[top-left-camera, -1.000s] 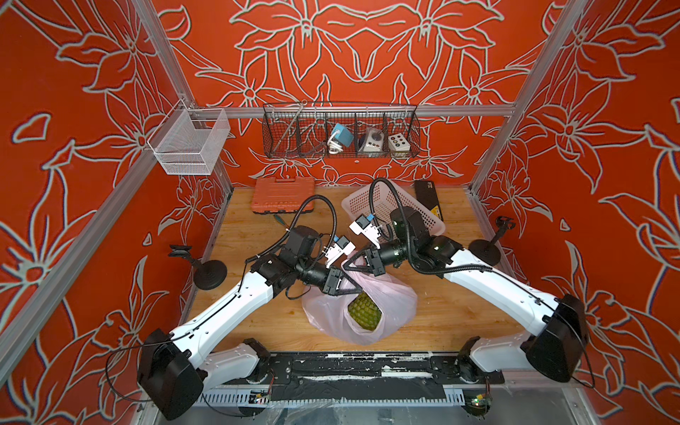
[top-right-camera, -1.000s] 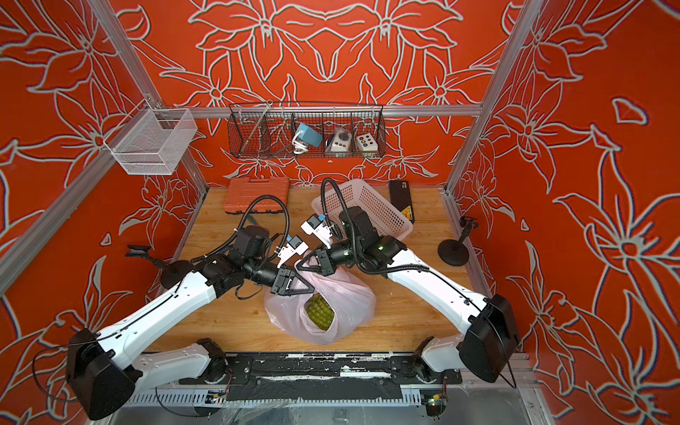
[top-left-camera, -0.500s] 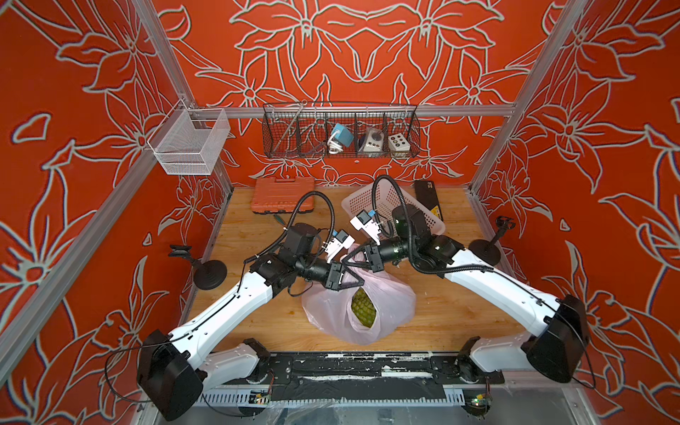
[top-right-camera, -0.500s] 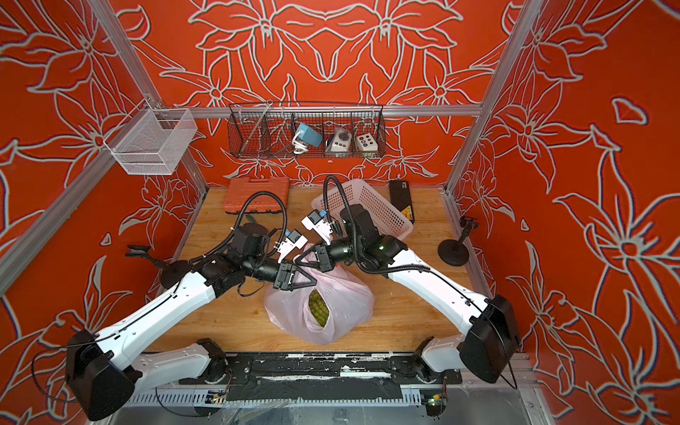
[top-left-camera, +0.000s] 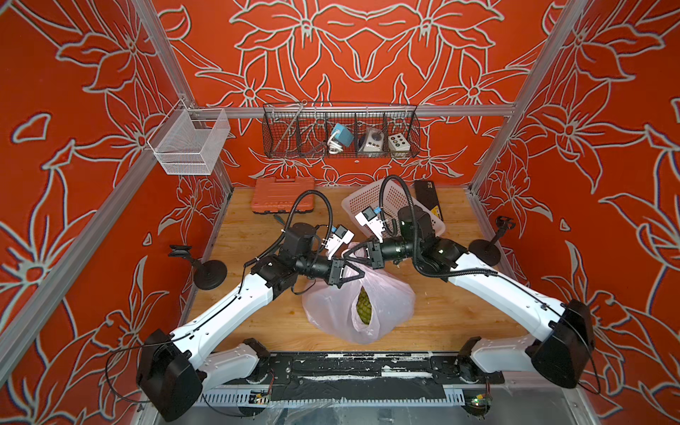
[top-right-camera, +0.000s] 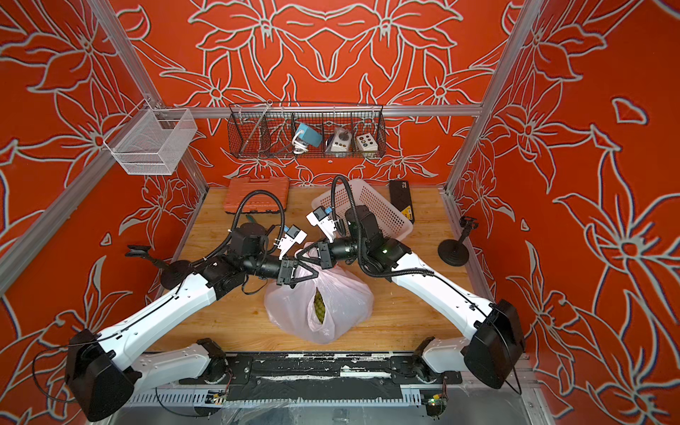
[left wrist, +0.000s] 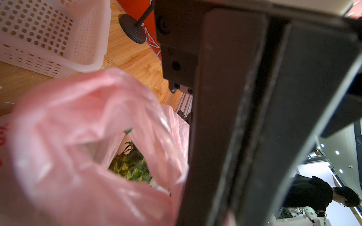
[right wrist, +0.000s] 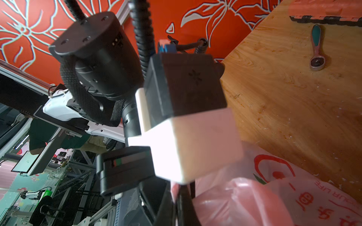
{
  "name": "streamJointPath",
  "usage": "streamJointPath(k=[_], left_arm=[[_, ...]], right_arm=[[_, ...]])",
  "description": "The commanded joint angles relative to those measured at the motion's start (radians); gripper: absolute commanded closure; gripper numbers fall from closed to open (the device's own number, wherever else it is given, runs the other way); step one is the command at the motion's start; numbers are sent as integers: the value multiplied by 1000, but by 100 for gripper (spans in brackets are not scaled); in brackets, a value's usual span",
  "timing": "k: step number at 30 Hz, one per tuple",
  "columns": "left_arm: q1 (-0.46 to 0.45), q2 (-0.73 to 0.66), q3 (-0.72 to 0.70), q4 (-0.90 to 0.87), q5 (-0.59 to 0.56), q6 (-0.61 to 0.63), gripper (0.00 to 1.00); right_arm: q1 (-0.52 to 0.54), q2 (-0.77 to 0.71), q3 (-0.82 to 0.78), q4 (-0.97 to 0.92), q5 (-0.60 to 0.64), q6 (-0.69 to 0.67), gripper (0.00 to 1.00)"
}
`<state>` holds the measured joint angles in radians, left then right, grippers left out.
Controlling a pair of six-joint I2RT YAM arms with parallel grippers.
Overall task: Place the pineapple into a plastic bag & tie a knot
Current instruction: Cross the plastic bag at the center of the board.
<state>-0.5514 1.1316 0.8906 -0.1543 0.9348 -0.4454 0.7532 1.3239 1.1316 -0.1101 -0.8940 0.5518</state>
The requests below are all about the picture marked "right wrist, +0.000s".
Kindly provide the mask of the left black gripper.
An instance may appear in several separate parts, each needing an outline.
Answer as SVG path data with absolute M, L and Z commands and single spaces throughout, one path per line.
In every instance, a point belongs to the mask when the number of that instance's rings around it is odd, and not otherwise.
M 124 147 L 96 157 L 100 194 L 113 196 L 133 188 L 149 218 L 155 220 L 166 189 L 166 180 L 156 177 L 149 147 Z

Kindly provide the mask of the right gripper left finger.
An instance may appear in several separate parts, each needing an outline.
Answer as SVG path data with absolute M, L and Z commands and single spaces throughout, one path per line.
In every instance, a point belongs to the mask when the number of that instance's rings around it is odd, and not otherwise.
M 178 189 L 171 182 L 166 183 L 164 195 L 154 221 L 154 226 L 176 226 Z

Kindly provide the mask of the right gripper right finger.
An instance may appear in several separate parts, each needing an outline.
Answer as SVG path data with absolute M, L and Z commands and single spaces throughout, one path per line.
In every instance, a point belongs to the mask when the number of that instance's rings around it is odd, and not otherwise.
M 176 213 L 178 226 L 201 226 L 186 185 L 179 187 L 176 199 Z

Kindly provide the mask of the pink plastic bag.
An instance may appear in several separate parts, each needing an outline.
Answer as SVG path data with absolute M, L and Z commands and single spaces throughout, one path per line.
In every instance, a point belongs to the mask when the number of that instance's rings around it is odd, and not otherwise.
M 203 226 L 359 226 L 362 207 L 332 185 L 249 143 L 168 152 L 167 177 L 196 181 L 191 217 Z

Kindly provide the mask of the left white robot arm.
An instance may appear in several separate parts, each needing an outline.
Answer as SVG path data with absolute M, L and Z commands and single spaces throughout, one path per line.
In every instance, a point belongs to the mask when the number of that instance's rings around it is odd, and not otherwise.
M 49 48 L 60 62 L 61 78 L 71 95 L 65 107 L 103 129 L 122 124 L 125 138 L 140 135 L 135 92 L 155 53 L 149 10 L 131 11 L 135 50 L 113 12 L 87 17 L 75 1 L 67 5 L 75 22 Z M 151 224 L 161 224 L 169 183 L 155 176 L 149 148 L 108 151 L 96 163 L 103 196 L 138 188 Z

